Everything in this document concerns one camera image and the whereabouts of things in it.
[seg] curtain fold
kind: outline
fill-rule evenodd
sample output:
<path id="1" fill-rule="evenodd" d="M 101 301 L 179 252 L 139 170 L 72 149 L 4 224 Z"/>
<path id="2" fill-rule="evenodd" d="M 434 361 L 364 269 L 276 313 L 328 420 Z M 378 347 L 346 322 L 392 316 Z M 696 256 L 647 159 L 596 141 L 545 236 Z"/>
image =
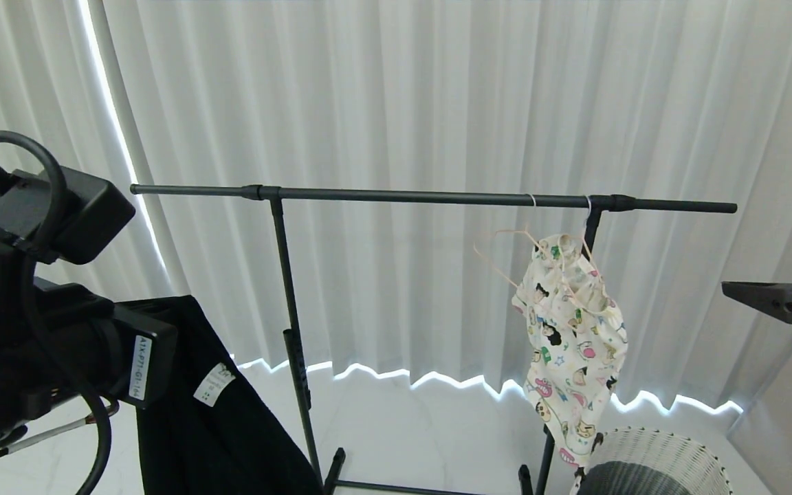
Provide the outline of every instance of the curtain fold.
<path id="1" fill-rule="evenodd" d="M 78 7 L 26 5 L 0 2 L 0 25 L 59 15 L 70 29 L 0 37 L 0 75 L 14 74 L 0 81 L 0 126 L 35 133 L 64 164 L 104 151 L 95 170 L 126 190 L 120 131 L 135 175 L 158 184 L 735 201 L 732 216 L 604 213 L 595 262 L 631 342 L 617 393 L 744 404 L 789 348 L 792 329 L 724 298 L 719 282 L 792 281 L 792 2 L 86 3 L 115 131 L 92 49 L 74 34 Z M 20 9 L 30 20 L 2 14 Z M 47 103 L 68 125 L 26 123 Z M 270 207 L 145 206 L 158 250 L 134 221 L 116 242 L 135 250 L 111 269 L 91 264 L 95 283 L 144 297 L 164 284 L 145 282 L 163 264 L 167 288 L 198 297 L 239 362 L 285 360 Z M 522 382 L 531 351 L 512 286 L 472 247 L 519 279 L 530 243 L 494 231 L 581 235 L 586 214 L 284 208 L 308 363 L 483 374 L 494 388 Z"/>

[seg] hanging garment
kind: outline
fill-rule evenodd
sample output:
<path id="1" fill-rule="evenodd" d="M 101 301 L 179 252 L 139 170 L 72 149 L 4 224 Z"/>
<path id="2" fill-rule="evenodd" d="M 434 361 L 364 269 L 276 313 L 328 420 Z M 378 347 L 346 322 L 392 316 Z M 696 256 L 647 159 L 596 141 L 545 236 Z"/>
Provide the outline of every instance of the hanging garment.
<path id="1" fill-rule="evenodd" d="M 512 305 L 533 348 L 527 398 L 560 458 L 584 466 L 628 350 L 622 312 L 582 256 L 582 241 L 565 234 L 537 242 Z"/>
<path id="2" fill-rule="evenodd" d="M 322 494 L 305 455 L 240 374 L 195 298 L 123 305 L 179 329 L 166 394 L 136 411 L 147 495 Z"/>

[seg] bright light strip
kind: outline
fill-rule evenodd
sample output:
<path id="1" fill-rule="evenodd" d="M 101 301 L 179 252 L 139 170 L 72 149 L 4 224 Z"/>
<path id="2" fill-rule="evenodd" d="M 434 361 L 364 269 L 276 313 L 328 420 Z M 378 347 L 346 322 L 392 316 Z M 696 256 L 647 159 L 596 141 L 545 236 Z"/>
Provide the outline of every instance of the bright light strip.
<path id="1" fill-rule="evenodd" d="M 264 366 L 264 369 L 266 369 L 268 373 L 274 373 L 281 369 L 286 369 L 286 367 L 289 366 L 289 361 L 288 360 L 283 361 L 283 363 L 277 364 L 277 366 L 274 366 L 272 368 L 268 363 L 265 362 L 265 360 L 259 358 L 258 360 L 251 361 L 249 363 L 240 364 L 238 368 L 248 369 L 249 367 L 256 366 L 256 364 L 260 364 L 261 366 Z M 332 369 L 332 361 L 311 364 L 311 366 L 307 367 L 307 372 L 312 373 L 327 369 L 328 370 Z M 410 373 L 406 369 L 399 369 L 386 373 L 378 373 L 375 370 L 371 369 L 370 367 L 365 366 L 364 364 L 350 364 L 350 366 L 348 366 L 346 370 L 343 370 L 343 372 L 334 375 L 333 379 L 343 380 L 344 378 L 347 378 L 350 373 L 355 372 L 357 370 L 371 374 L 371 376 L 375 377 L 378 380 L 386 380 L 388 378 L 396 378 L 400 376 L 406 378 L 410 377 Z M 481 374 L 479 376 L 475 376 L 470 379 L 465 379 L 464 382 L 458 382 L 458 380 L 455 380 L 452 377 L 444 375 L 442 373 L 430 372 L 425 374 L 424 376 L 421 376 L 421 378 L 418 379 L 417 382 L 412 383 L 411 386 L 409 386 L 409 389 L 414 391 L 416 388 L 418 388 L 418 386 L 424 385 L 424 383 L 431 382 L 432 380 L 438 380 L 438 382 L 447 383 L 448 385 L 453 386 L 453 388 L 461 388 L 461 389 L 470 388 L 471 386 L 482 386 L 482 388 L 485 389 L 487 394 L 490 395 L 490 397 L 493 397 L 494 400 L 496 401 L 502 400 L 504 395 L 506 395 L 509 391 L 515 391 L 519 395 L 522 395 L 522 397 L 524 397 L 525 395 L 525 391 L 522 388 L 522 386 L 518 385 L 518 383 L 515 383 L 515 380 L 512 379 L 507 379 L 506 382 L 503 382 L 503 388 L 498 393 L 496 390 L 492 388 L 492 386 L 488 385 L 487 382 L 485 382 L 485 377 Z M 629 413 L 629 411 L 641 407 L 641 405 L 644 404 L 644 402 L 650 402 L 650 404 L 656 407 L 658 413 L 661 414 L 662 416 L 668 416 L 670 413 L 672 413 L 673 410 L 673 407 L 672 410 L 667 410 L 667 408 L 664 408 L 664 406 L 662 405 L 662 401 L 659 401 L 659 398 L 656 397 L 656 395 L 653 395 L 650 392 L 647 392 L 646 390 L 642 390 L 637 395 L 637 397 L 635 397 L 635 400 L 628 402 L 628 404 L 622 404 L 622 401 L 619 400 L 616 394 L 613 394 L 613 397 L 612 399 L 610 399 L 610 402 L 612 402 L 613 407 L 616 407 L 616 410 L 618 410 L 620 413 Z M 729 410 L 735 411 L 735 413 L 738 414 L 742 414 L 745 412 L 745 410 L 743 410 L 741 406 L 735 404 L 735 402 L 733 401 L 726 401 L 726 404 L 720 405 L 717 408 L 712 408 L 701 401 L 695 400 L 694 398 L 684 397 L 684 395 L 678 395 L 678 397 L 674 399 L 674 405 L 677 404 L 686 404 L 698 408 L 698 410 L 702 411 L 702 413 L 709 414 L 710 416 L 718 416 L 720 414 L 726 413 Z"/>
<path id="2" fill-rule="evenodd" d="M 88 0 L 78 0 L 78 8 L 81 10 L 81 24 L 85 29 L 87 44 L 91 48 L 94 75 L 97 76 L 97 81 L 100 83 L 100 88 L 103 93 L 103 100 L 106 101 L 106 111 L 108 113 L 109 119 L 112 121 L 115 135 L 118 138 L 118 147 L 120 148 L 120 152 L 124 157 L 126 169 L 130 174 L 130 182 L 138 183 L 139 181 L 136 179 L 136 171 L 133 166 L 133 160 L 130 159 L 130 151 L 127 147 L 127 139 L 125 139 L 124 133 L 122 132 L 122 126 L 120 126 L 120 120 L 118 119 L 118 112 L 116 112 L 116 104 L 114 103 L 114 98 L 112 98 L 112 89 L 109 87 L 109 80 L 106 77 L 106 66 L 103 65 L 103 56 L 100 53 L 100 45 L 97 44 L 97 32 L 94 31 L 94 22 L 91 20 L 91 7 L 88 4 Z M 149 211 L 145 206 L 145 199 L 142 197 L 142 195 L 138 195 L 136 200 L 139 201 L 139 213 L 142 216 L 142 220 L 144 220 L 145 226 L 148 228 L 148 233 L 151 234 L 151 243 L 155 248 L 155 254 L 157 254 L 157 262 L 160 263 L 162 269 L 164 269 L 164 276 L 167 278 L 167 285 L 172 286 L 170 282 L 170 275 L 167 272 L 167 266 L 164 264 L 164 257 L 161 254 L 160 247 L 157 245 L 155 229 L 153 226 L 151 226 L 151 217 L 149 217 Z"/>

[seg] wicker basket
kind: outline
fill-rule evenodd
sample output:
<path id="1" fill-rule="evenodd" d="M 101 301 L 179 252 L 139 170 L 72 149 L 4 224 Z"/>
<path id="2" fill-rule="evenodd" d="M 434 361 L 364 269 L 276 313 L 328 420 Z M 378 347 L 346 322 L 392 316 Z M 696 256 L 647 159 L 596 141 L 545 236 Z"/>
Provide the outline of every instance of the wicker basket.
<path id="1" fill-rule="evenodd" d="M 618 428 L 595 443 L 578 495 L 732 494 L 726 467 L 691 439 L 660 430 Z"/>

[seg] black cable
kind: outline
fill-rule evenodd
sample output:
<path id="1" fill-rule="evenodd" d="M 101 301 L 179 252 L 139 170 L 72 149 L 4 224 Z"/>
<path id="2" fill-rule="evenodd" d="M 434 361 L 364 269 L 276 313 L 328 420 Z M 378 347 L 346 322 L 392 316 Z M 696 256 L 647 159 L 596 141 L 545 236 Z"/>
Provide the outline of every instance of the black cable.
<path id="1" fill-rule="evenodd" d="M 0 143 L 13 144 L 29 151 L 47 172 L 47 179 L 50 181 L 50 203 L 48 204 L 44 220 L 42 220 L 34 238 L 32 238 L 32 245 L 35 250 L 38 253 L 43 253 L 50 247 L 54 234 L 56 234 L 57 226 L 59 226 L 66 211 L 68 188 L 66 187 L 66 178 L 63 175 L 63 170 L 50 151 L 25 135 L 10 131 L 0 131 Z M 106 406 L 103 404 L 100 395 L 94 390 L 94 386 L 63 357 L 63 354 L 57 350 L 51 339 L 50 332 L 47 330 L 47 326 L 42 320 L 35 303 L 35 264 L 34 258 L 31 256 L 25 257 L 20 272 L 20 304 L 23 308 L 26 322 L 29 324 L 32 335 L 47 358 L 63 373 L 69 385 L 85 399 L 91 409 L 91 416 L 97 425 L 97 454 L 94 457 L 90 473 L 88 473 L 85 482 L 82 483 L 81 488 L 77 492 L 78 495 L 88 495 L 100 482 L 100 477 L 103 476 L 103 471 L 106 469 L 109 454 L 112 451 L 112 423 L 109 422 Z"/>

